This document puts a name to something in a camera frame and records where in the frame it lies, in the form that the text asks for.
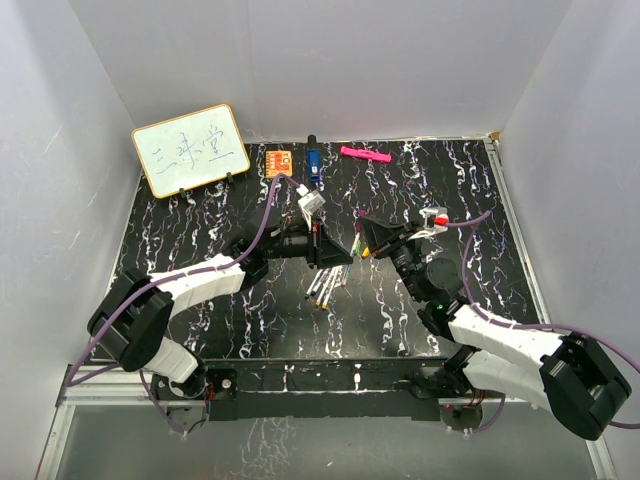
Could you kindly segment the purple white pen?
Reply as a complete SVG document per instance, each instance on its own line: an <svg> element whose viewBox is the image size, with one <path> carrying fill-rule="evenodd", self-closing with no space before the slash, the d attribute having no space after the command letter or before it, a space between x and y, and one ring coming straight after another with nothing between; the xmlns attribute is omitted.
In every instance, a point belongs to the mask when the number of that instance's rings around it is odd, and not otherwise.
<svg viewBox="0 0 640 480"><path fill-rule="evenodd" d="M345 287L348 283L348 279L350 276L350 272L353 267L353 263L355 259L360 255L360 245L361 245L361 236L356 236L356 228L355 228L355 237L350 249L350 256L352 258L352 262L344 268L342 277L341 277L341 286Z"/></svg>

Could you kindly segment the green white pen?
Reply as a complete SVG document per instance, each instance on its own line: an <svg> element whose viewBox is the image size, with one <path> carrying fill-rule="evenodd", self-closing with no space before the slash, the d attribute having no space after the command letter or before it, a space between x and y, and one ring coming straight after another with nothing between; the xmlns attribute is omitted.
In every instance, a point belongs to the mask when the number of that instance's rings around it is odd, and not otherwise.
<svg viewBox="0 0 640 480"><path fill-rule="evenodd" d="M305 293L305 298L309 299L312 296L314 296L318 290L319 284L321 282L321 280L324 278L326 273L325 269L319 270L317 272L317 274L315 275L313 281L311 282L310 286L308 287L308 289L306 290Z"/></svg>

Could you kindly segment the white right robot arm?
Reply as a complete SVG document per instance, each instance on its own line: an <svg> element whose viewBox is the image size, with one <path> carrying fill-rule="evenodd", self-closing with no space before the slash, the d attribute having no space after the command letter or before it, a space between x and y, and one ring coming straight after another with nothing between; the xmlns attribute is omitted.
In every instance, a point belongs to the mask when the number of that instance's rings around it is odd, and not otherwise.
<svg viewBox="0 0 640 480"><path fill-rule="evenodd" d="M481 308L471 298L465 268L423 254L422 240L481 221L454 223L443 208L404 224L359 219L371 256L390 259L421 304L418 316L426 330L459 346L417 386L434 395L466 397L479 390L525 400L580 438L597 440L607 427L620 425L614 418L632 395L608 347L571 327L522 324Z"/></svg>

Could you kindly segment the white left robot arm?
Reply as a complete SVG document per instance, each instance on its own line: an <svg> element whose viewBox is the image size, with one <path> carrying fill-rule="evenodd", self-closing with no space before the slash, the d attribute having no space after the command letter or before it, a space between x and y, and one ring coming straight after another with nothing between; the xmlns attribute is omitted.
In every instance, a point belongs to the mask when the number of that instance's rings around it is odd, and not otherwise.
<svg viewBox="0 0 640 480"><path fill-rule="evenodd" d="M302 258L318 270L349 265L351 254L329 237L324 225L295 221L267 226L257 245L238 235L212 259L192 268L147 275L127 270L111 287L87 324L120 367L164 377L182 397L194 399L206 387L205 363L166 336L169 321L205 301L248 290L269 272L269 261Z"/></svg>

